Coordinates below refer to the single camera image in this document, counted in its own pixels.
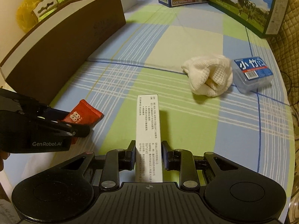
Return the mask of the person left hand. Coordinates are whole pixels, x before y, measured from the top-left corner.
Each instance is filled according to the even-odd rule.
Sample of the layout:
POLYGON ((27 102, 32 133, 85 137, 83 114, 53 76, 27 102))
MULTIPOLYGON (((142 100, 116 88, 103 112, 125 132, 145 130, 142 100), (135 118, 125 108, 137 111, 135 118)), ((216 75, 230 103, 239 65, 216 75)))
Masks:
POLYGON ((5 151, 0 151, 0 171, 4 169, 4 161, 7 160, 10 156, 10 153, 5 151))

